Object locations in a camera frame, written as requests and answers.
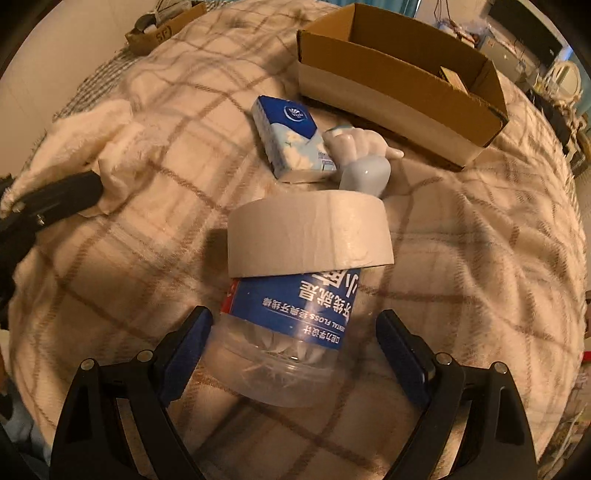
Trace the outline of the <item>clear jar blue label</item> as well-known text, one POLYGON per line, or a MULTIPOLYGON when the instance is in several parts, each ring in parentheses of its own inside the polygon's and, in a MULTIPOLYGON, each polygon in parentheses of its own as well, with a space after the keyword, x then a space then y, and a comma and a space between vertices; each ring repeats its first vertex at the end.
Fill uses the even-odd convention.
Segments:
POLYGON ((335 372, 360 270, 233 280, 204 350, 205 368, 236 393, 311 406, 335 372))

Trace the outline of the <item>beige tape roll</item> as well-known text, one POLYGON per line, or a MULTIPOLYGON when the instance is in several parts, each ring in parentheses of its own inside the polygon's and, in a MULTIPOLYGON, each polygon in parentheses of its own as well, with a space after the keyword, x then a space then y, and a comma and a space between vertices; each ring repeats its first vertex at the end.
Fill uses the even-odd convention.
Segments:
POLYGON ((228 275, 283 276, 390 265, 384 202, 353 191, 270 196, 228 217, 228 275))

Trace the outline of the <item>blue tissue pack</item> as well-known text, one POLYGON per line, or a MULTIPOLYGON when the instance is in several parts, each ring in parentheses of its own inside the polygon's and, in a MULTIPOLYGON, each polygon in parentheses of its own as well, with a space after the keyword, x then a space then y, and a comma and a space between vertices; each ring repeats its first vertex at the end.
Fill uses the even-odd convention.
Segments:
POLYGON ((317 183, 337 172, 322 133, 304 105, 260 95, 252 105, 252 119, 280 182, 317 183))

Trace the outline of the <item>white hand-shaped figurine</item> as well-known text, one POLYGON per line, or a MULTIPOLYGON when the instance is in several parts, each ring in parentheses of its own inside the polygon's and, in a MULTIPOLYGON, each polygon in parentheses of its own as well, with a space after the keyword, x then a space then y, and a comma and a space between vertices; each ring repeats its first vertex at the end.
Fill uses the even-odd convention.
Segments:
POLYGON ((332 128, 322 134, 325 149, 338 168, 339 189, 380 198, 390 181, 391 162, 405 154, 382 135, 356 127, 332 128))

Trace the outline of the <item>yellow brown product box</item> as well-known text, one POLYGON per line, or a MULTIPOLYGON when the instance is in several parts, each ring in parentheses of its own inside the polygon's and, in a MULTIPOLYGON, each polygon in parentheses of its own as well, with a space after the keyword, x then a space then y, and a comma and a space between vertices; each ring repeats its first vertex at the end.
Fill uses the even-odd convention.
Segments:
POLYGON ((466 95, 469 94, 468 88, 466 87, 465 83, 463 82, 463 80, 457 72, 441 66, 439 74, 441 78, 448 82, 454 89, 461 91, 466 95))

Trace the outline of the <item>grey checkered bed sheet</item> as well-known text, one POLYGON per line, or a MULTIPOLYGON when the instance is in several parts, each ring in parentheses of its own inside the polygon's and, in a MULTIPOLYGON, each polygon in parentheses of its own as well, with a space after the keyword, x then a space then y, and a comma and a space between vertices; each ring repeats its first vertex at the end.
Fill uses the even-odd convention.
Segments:
POLYGON ((92 109, 119 83, 124 73, 138 59, 128 47, 121 49, 82 81, 74 96, 53 115, 52 120, 57 121, 92 109))

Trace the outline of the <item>beige plaid blanket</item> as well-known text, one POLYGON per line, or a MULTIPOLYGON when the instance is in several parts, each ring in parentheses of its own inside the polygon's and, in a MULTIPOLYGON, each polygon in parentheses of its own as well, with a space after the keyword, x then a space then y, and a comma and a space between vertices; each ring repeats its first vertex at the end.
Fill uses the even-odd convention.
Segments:
POLYGON ((11 377, 51 479, 536 479, 585 247, 560 141, 482 54, 238 1, 3 180, 11 377))

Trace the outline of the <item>small cardboard box with items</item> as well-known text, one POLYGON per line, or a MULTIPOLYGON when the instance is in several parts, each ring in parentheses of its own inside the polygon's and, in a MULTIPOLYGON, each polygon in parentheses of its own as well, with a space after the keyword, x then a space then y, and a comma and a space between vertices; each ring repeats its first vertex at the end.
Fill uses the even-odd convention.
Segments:
POLYGON ((125 34, 129 50, 134 55, 146 56, 205 13, 204 1, 158 1, 125 34))

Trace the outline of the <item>oval vanity mirror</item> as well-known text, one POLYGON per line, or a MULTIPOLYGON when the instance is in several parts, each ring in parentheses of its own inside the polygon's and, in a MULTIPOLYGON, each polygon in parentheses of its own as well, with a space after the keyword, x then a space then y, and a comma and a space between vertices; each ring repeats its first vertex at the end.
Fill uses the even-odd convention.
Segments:
POLYGON ((545 77, 546 90, 560 97, 575 97, 581 87, 581 76, 578 66, 570 61, 557 61, 545 77))

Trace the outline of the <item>large open cardboard box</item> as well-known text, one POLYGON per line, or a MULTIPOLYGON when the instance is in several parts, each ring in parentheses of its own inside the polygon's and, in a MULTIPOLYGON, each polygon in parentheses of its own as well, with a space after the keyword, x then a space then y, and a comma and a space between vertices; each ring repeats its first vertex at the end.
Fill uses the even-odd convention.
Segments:
POLYGON ((353 4, 297 32, 301 95, 385 130, 463 168, 502 132, 508 113, 493 62, 432 26, 353 4), (440 67, 457 72, 469 94, 440 67))

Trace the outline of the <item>grey mini fridge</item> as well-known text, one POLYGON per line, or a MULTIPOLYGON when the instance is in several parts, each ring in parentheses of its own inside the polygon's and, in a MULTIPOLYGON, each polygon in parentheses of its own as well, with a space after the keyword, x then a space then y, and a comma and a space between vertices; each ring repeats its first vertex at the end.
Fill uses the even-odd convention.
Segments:
POLYGON ((524 68, 519 58, 494 37, 484 37, 479 51, 487 56, 494 63, 497 70, 511 81, 516 82, 521 78, 524 68))

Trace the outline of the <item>black wall television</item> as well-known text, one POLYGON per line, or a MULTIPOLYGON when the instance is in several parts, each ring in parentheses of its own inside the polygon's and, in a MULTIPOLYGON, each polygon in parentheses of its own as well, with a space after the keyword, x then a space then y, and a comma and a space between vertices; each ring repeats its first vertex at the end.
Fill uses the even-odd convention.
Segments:
POLYGON ((551 67, 562 50, 554 34, 518 0, 495 0, 488 16, 513 34, 545 67, 551 67))

